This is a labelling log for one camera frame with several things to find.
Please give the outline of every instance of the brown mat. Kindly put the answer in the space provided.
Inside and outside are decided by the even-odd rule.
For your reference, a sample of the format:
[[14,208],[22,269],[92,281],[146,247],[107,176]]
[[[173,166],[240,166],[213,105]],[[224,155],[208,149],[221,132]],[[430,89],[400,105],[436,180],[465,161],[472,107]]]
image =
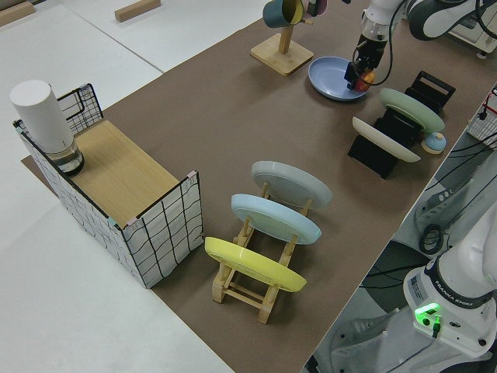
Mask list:
[[[313,26],[297,26],[293,40],[315,58],[350,58],[362,6],[330,5]],[[107,119],[173,175],[199,170],[206,235],[231,240],[238,234],[242,223],[231,213],[230,199],[259,192],[250,176],[255,161],[291,164],[333,190],[331,206],[309,214],[322,237],[298,246],[290,262],[308,285],[296,294],[280,292],[268,325],[257,323],[256,310],[233,298],[222,305],[211,301],[217,262],[201,248],[153,289],[244,373],[300,371],[443,160],[415,146],[422,160],[398,163],[383,180],[348,157],[356,137],[352,116],[373,123],[384,114],[380,88],[340,103],[312,88],[308,64],[290,77],[279,75],[249,56],[276,32],[258,21],[105,110]],[[457,88],[443,112],[452,146],[495,82],[495,56],[479,60],[474,48],[448,37],[417,41],[401,23],[394,58],[385,87],[403,92],[425,70]],[[387,65],[385,55],[379,77]],[[282,245],[255,235],[250,248],[277,259]]]

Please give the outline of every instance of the light blue plate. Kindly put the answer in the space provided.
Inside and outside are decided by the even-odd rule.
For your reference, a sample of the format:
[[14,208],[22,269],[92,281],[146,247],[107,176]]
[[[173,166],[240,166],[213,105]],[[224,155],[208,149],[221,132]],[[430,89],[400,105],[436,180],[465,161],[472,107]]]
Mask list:
[[235,194],[231,210],[242,221],[249,218],[254,229],[285,242],[296,235],[297,244],[310,245],[321,236],[321,229],[302,214],[262,197]]
[[321,57],[309,66],[311,84],[323,96],[338,101],[353,101],[364,96],[366,92],[352,91],[343,78],[348,61],[340,57]]

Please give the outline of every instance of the cream plate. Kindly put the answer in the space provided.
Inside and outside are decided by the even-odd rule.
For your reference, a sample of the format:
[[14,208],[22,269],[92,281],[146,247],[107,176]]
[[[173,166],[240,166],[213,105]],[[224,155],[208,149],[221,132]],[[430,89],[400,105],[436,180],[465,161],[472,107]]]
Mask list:
[[418,162],[421,159],[419,155],[411,152],[409,149],[389,138],[386,134],[379,132],[379,130],[371,127],[368,123],[357,117],[352,118],[352,125],[360,135],[378,145],[386,152],[389,152],[395,158],[409,163]]
[[284,163],[256,162],[252,165],[252,178],[260,187],[267,182],[270,196],[293,206],[303,207],[312,199],[311,208],[320,208],[333,197],[331,190],[320,179]]

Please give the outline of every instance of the mug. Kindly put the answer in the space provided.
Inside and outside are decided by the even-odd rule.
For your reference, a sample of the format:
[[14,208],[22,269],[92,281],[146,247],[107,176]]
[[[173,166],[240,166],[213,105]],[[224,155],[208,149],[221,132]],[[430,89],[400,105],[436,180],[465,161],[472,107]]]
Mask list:
[[296,25],[302,20],[304,6],[301,0],[272,0],[262,11],[262,18],[272,29]]

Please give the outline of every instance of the green led light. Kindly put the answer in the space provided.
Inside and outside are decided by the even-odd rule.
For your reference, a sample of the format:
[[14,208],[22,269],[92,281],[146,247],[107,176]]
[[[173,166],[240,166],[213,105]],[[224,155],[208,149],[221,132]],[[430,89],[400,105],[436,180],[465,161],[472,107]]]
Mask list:
[[439,307],[440,307],[440,305],[438,303],[430,303],[429,305],[425,305],[423,307],[415,309],[414,313],[416,315],[421,315],[422,313],[425,313],[426,311],[429,311],[431,309],[437,309]]
[[438,303],[430,303],[429,305],[415,309],[414,316],[416,317],[416,321],[421,325],[428,326],[430,324],[428,316],[435,313],[439,308],[440,305]]

